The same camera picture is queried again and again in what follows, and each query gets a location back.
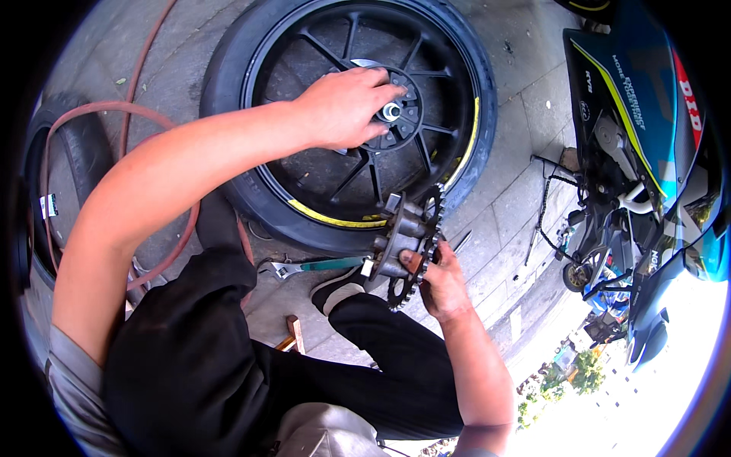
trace grey shirt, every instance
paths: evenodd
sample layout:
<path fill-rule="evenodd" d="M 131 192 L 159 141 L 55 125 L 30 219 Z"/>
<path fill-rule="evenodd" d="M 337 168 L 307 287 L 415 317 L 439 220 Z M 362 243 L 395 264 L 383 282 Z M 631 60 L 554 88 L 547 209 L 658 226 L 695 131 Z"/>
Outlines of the grey shirt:
<path fill-rule="evenodd" d="M 48 382 L 53 403 L 76 442 L 88 456 L 125 456 L 121 439 L 104 411 L 102 369 L 55 325 L 50 328 Z M 343 407 L 304 403 L 290 409 L 277 433 L 277 457 L 384 457 L 376 429 Z M 459 457 L 496 457 L 481 449 Z"/>

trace dirty fingernail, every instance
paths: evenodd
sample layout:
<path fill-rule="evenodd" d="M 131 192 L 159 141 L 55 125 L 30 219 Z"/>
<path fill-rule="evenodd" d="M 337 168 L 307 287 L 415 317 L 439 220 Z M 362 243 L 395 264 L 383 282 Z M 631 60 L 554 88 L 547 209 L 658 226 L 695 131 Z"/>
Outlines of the dirty fingernail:
<path fill-rule="evenodd" d="M 409 251 L 408 249 L 404 249 L 403 251 L 398 253 L 398 258 L 401 259 L 401 262 L 403 263 L 409 263 L 411 262 L 413 254 L 414 253 Z"/>

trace man's right hand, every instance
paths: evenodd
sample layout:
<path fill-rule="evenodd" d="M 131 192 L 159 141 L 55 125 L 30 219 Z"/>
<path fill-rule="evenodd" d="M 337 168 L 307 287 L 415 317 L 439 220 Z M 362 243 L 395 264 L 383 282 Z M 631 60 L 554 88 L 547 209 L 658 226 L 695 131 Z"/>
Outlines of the man's right hand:
<path fill-rule="evenodd" d="M 449 243 L 443 240 L 439 240 L 437 249 L 439 263 L 430 263 L 424 273 L 421 296 L 429 314 L 445 322 L 471 311 L 472 303 L 467 295 L 457 255 Z M 408 249 L 401 251 L 398 258 L 412 273 L 421 266 L 422 257 Z"/>

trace green handle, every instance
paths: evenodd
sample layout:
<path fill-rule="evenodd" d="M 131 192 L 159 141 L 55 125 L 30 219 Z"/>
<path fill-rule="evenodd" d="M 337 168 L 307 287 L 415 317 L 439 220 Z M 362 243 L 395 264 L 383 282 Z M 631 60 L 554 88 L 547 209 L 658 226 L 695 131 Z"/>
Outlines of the green handle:
<path fill-rule="evenodd" d="M 365 257 L 343 257 L 342 259 L 318 260 L 300 265 L 303 271 L 338 270 L 361 266 Z"/>

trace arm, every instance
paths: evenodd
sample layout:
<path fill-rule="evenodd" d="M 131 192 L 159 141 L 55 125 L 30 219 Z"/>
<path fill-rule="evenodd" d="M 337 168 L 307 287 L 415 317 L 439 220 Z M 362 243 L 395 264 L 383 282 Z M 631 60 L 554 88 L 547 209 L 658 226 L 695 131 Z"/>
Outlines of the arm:
<path fill-rule="evenodd" d="M 386 127 L 371 117 L 406 91 L 387 82 L 383 69 L 329 74 L 293 102 L 199 119 L 137 147 L 99 182 L 79 213 L 58 270 L 52 323 L 103 366 L 137 246 L 253 167 L 307 148 L 355 147 L 384 134 Z"/>
<path fill-rule="evenodd" d="M 424 275 L 422 297 L 442 327 L 454 371 L 464 422 L 455 455 L 476 447 L 504 454 L 514 430 L 514 385 L 467 296 L 457 256 L 446 241 L 439 242 L 439 254 L 439 263 L 430 264 Z M 403 251 L 401 262 L 415 271 L 421 257 Z"/>

